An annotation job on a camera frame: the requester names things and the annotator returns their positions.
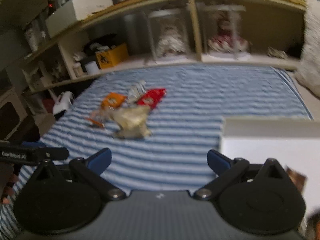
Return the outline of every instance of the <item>blue striped bedspread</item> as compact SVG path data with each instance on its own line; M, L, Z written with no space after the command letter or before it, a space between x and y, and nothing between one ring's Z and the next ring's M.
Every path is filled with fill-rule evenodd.
M117 125L90 127L85 118L109 92L127 94L131 84L145 80L148 89L165 87L167 95L149 117L152 136L115 139ZM180 65L108 73L96 80L72 108L41 138L47 146L66 147L68 161L112 151L112 163L101 175L130 193L133 189L189 190L213 178L206 155L219 147L224 116L260 115L312 118L285 71L272 67ZM23 167L15 195L34 168ZM20 232L12 204L1 207L3 239Z

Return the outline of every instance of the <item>red snack bag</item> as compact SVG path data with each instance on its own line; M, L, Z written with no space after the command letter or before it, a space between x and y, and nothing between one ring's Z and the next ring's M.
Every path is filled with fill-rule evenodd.
M151 89L145 93L137 102L138 105L147 105L151 109L155 109L158 102L165 95L165 88Z

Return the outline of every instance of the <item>yellow box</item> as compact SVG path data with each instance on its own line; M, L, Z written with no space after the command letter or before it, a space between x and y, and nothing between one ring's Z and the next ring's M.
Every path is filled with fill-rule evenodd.
M96 57L101 69L113 67L129 57L127 44L122 43L114 49L96 52Z

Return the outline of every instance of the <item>stuffed animal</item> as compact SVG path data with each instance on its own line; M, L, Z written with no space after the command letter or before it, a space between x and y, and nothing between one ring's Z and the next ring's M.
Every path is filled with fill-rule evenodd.
M178 21L176 17L159 20L160 35L156 45L158 57L172 57L186 52L186 45L178 29Z
M208 45L212 50L222 53L232 53L234 45L240 52L246 52L248 50L248 41L241 38L239 35L236 36L236 42L234 44L231 22L227 12L219 11L214 13L212 17L218 23L218 34L208 40ZM235 17L237 17L237 21L238 18L240 18L240 15L235 13Z

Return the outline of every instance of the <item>bottle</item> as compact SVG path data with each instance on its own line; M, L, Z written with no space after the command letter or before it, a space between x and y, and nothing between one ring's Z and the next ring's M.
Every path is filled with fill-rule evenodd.
M62 7L66 2L66 0L58 0L59 7Z
M54 14L56 10L52 0L48 0L48 9L49 9L48 11L48 17L49 17L50 15Z

